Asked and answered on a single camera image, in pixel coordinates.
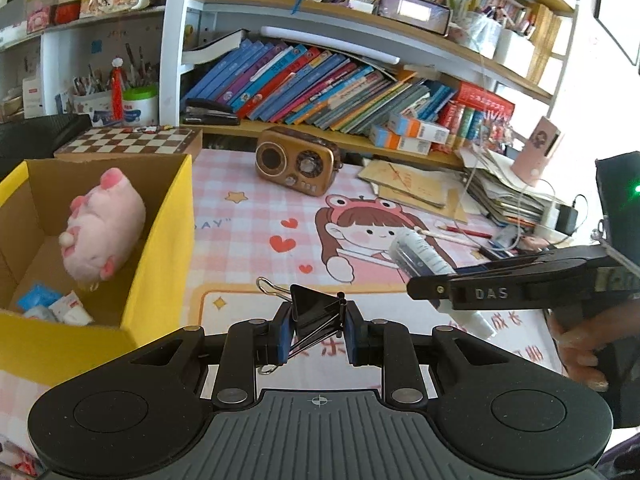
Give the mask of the person's right hand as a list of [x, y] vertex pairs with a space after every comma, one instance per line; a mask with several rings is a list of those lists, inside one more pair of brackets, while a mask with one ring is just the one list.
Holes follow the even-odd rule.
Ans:
[[553, 313], [547, 316], [549, 332], [566, 374], [597, 392], [608, 390], [608, 378], [597, 369], [596, 352], [607, 344], [639, 335], [639, 298], [605, 310], [570, 330]]

